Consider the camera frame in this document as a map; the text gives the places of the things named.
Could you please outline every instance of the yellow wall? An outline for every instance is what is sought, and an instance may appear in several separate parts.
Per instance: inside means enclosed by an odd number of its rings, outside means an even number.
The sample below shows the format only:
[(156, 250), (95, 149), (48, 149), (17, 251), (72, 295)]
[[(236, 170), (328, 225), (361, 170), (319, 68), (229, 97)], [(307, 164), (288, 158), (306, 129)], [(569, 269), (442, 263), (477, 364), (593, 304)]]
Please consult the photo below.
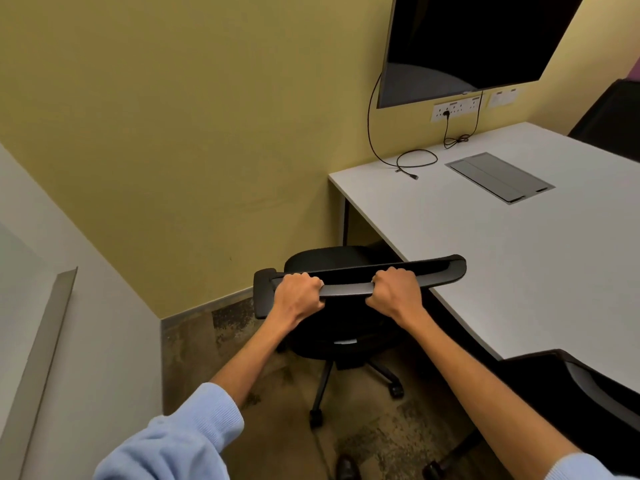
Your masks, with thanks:
[[(334, 244), (326, 175), (372, 160), (390, 5), (0, 0), (0, 141), (158, 316), (180, 312)], [(585, 0), (542, 81), (479, 129), (569, 130), (640, 54), (638, 13)], [(375, 111), (380, 152), (439, 141), (432, 105)]]

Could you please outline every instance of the hand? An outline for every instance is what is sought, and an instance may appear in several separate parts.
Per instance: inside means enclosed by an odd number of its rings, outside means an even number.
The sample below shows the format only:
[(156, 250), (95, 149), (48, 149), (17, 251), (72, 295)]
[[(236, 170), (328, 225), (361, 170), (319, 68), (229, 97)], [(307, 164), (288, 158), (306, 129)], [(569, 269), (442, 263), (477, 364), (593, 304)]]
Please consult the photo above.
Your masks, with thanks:
[(277, 317), (287, 331), (293, 330), (309, 315), (324, 308), (319, 295), (323, 286), (320, 278), (312, 278), (308, 273), (285, 274), (276, 288), (269, 316)]
[(374, 310), (393, 318), (402, 328), (407, 328), (426, 311), (422, 307), (420, 286), (412, 271), (391, 266), (373, 277), (373, 295), (365, 302)]

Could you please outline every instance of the desk leg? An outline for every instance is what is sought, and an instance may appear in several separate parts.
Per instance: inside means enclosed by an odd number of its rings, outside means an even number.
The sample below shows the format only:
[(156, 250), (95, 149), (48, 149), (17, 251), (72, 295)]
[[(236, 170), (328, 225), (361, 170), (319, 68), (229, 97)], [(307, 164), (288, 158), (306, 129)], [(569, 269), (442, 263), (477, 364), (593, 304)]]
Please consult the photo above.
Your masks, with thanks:
[(340, 222), (338, 223), (338, 246), (347, 245), (349, 235), (349, 208), (350, 204), (344, 195), (340, 196)]

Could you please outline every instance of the floor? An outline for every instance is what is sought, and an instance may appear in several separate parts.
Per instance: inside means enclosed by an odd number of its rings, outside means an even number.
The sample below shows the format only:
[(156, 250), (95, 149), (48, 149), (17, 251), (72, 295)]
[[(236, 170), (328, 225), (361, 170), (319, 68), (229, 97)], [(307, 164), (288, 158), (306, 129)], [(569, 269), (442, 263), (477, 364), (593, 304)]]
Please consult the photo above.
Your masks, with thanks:
[[(251, 298), (187, 317), (163, 331), (164, 412), (170, 414), (208, 381), (260, 327)], [(421, 469), (459, 443), (473, 426), (442, 377), (411, 339), (376, 357), (404, 385), (389, 396), (368, 367), (332, 371), (322, 402), (324, 426), (311, 430), (323, 363), (275, 353), (242, 409), (243, 434), (224, 452), (232, 480), (327, 480), (346, 452), (363, 480), (421, 479)], [(491, 449), (481, 444), (459, 462), (451, 480), (508, 480)]]

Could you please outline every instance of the chair caster wheel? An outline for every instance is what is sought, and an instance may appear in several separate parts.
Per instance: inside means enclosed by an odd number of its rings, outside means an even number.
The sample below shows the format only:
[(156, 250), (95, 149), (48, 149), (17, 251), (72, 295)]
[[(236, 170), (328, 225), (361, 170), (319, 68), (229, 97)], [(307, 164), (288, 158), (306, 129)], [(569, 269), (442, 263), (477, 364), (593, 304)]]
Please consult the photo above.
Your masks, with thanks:
[(440, 464), (437, 461), (432, 461), (422, 469), (422, 476), (424, 480), (442, 480), (444, 478), (444, 471), (440, 468)]
[(311, 429), (320, 428), (324, 423), (324, 418), (322, 417), (322, 411), (309, 411), (309, 426)]
[(394, 399), (402, 399), (404, 397), (404, 388), (402, 384), (389, 384), (389, 394)]

